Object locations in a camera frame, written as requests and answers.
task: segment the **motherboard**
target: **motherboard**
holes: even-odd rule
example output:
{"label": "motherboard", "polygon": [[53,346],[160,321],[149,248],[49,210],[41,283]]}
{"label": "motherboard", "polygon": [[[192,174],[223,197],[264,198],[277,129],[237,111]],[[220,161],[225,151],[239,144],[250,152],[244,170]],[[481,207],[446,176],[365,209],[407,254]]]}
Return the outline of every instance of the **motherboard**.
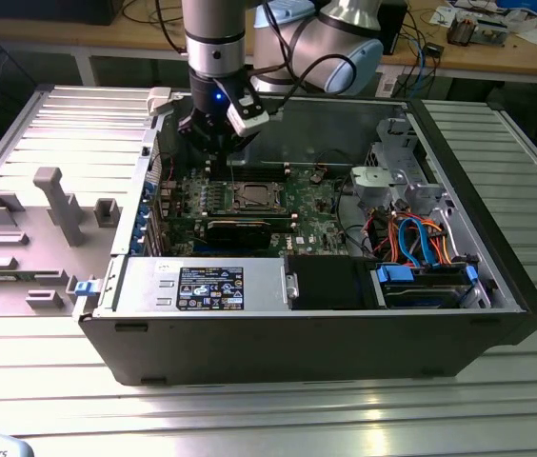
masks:
{"label": "motherboard", "polygon": [[217,179],[192,170],[162,183],[164,254],[348,255],[335,215],[342,177],[314,167],[285,167],[268,176],[278,181],[246,174],[251,180],[241,180],[236,168]]}

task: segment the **workbench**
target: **workbench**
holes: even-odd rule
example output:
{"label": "workbench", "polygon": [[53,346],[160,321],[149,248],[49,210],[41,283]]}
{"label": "workbench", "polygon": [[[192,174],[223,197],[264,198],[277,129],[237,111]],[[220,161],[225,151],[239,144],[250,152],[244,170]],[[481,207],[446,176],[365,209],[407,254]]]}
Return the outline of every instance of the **workbench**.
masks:
{"label": "workbench", "polygon": [[[537,83],[537,45],[511,35],[503,47],[452,46],[447,43],[446,28],[425,22],[431,17],[431,11],[444,3],[440,0],[411,0],[410,3],[419,29],[429,41],[445,47],[436,71],[438,76]],[[128,8],[128,14],[140,20],[148,20],[149,11],[154,10],[152,5],[150,0],[140,0]],[[178,7],[181,0],[164,0],[162,5]],[[179,16],[181,11],[178,9],[165,11],[166,20]],[[254,47],[253,18],[254,11],[250,11],[246,37],[246,51],[250,63]],[[183,46],[185,40],[182,22],[173,22],[168,28],[175,43]],[[122,14],[108,27],[0,19],[0,44],[7,50],[72,55],[85,86],[98,85],[91,62],[93,56],[183,59],[169,49],[158,28],[132,22]],[[408,73],[410,68],[415,66],[415,62],[415,55],[408,42],[400,39],[393,55],[384,56],[378,69],[382,78],[377,95],[390,96],[395,78],[404,72]]]}
{"label": "workbench", "polygon": [[[60,167],[81,206],[126,201],[148,94],[38,90],[0,142],[0,191],[45,206],[25,190]],[[425,106],[537,287],[537,148],[487,105]],[[537,331],[456,378],[127,387],[66,313],[0,317],[0,432],[37,457],[537,456]]]}

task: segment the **wooden workbench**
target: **wooden workbench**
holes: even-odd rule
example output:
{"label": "wooden workbench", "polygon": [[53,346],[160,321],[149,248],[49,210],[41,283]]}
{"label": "wooden workbench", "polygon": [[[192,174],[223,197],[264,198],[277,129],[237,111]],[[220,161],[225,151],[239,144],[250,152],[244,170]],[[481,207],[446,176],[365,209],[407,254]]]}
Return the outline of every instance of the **wooden workbench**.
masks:
{"label": "wooden workbench", "polygon": [[[164,6],[179,6],[180,0],[163,0]],[[537,82],[537,46],[516,35],[510,35],[503,47],[471,45],[466,48],[447,43],[446,28],[429,25],[431,10],[443,4],[440,0],[411,0],[412,14],[428,41],[444,46],[439,75],[471,79],[513,80]],[[154,10],[153,1],[139,0],[128,14],[148,19]],[[165,19],[181,16],[181,10],[165,11]],[[184,45],[182,22],[169,24],[176,44]],[[248,14],[247,52],[253,54],[253,11]],[[64,52],[72,54],[78,63],[84,84],[94,84],[90,57],[109,55],[123,57],[175,59],[162,32],[151,25],[137,24],[119,15],[111,26],[88,26],[72,23],[21,21],[0,19],[0,43],[7,48]],[[406,40],[400,40],[393,55],[384,56],[381,72],[391,76],[408,71],[415,56]]]}

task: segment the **green motherboard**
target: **green motherboard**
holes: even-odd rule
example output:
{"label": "green motherboard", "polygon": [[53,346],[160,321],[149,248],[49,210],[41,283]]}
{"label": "green motherboard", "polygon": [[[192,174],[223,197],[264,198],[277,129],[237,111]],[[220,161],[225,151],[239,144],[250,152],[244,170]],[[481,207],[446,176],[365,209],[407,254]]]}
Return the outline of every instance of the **green motherboard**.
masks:
{"label": "green motherboard", "polygon": [[[291,169],[283,182],[216,181],[192,171],[162,186],[162,233],[166,255],[284,254],[348,255],[338,229],[337,179],[318,179],[318,170]],[[261,249],[213,249],[208,226],[238,221],[270,226],[270,243]]]}

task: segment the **warning label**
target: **warning label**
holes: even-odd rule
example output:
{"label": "warning label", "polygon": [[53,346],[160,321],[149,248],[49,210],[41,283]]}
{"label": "warning label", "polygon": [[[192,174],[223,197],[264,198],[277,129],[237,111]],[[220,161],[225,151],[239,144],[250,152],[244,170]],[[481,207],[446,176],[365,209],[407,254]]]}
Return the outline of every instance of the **warning label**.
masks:
{"label": "warning label", "polygon": [[243,269],[180,268],[177,307],[183,311],[243,309]]}

